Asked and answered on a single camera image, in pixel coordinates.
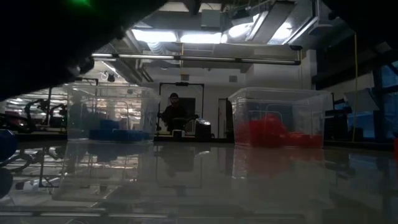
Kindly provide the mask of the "ceiling light panel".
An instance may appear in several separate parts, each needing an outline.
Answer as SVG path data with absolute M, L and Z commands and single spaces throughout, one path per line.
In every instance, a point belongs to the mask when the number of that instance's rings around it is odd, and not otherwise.
M 221 32 L 183 32 L 179 42 L 184 44 L 219 44 Z
M 139 30 L 133 29 L 133 35 L 136 40 L 156 43 L 156 42 L 176 42 L 177 36 L 172 31 Z

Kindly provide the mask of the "horizontal metal rig bar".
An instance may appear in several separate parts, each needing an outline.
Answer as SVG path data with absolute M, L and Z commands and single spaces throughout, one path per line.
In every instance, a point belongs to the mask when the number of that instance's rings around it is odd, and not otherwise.
M 225 62 L 225 63 L 256 63 L 269 65 L 300 65 L 299 60 L 278 60 L 261 58 L 236 58 L 236 57 L 207 57 L 207 56 L 189 56 L 189 55 L 152 55 L 152 54 L 106 54 L 93 53 L 94 58 L 111 59 L 153 59 L 153 60 L 178 60 L 178 61 L 203 61 L 203 62 Z

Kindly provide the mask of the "clear plastic bin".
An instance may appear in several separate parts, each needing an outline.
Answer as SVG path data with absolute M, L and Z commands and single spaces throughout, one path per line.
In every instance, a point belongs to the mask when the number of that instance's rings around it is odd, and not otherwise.
M 154 140 L 160 96 L 143 86 L 65 85 L 67 93 L 67 136 L 69 141 L 89 139 L 100 120 L 119 121 L 119 130 L 140 130 Z
M 324 140 L 326 111 L 332 107 L 331 93 L 316 90 L 247 87 L 233 93 L 228 100 L 232 108 L 234 142 L 249 147 L 254 147 L 249 143 L 249 122 L 269 113 L 282 121 L 287 135 L 292 132 L 319 134 Z M 286 145 L 286 139 L 281 147 L 292 147 Z

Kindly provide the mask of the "person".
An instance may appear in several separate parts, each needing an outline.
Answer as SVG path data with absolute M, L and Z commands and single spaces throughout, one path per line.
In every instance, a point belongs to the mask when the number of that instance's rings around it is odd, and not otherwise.
M 188 114 L 187 110 L 180 104 L 179 97 L 177 93 L 171 93 L 170 97 L 170 105 L 166 107 L 163 113 L 159 113 L 158 117 L 164 122 L 167 127 L 168 132 L 172 132 L 174 130 L 174 119 L 182 118 L 182 119 L 194 119 L 198 118 L 197 114 Z

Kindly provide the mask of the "white textured table mat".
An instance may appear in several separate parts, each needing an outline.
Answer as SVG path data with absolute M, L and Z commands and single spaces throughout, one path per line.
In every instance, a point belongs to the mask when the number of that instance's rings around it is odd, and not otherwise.
M 398 224 L 385 152 L 233 144 L 22 146 L 0 224 Z

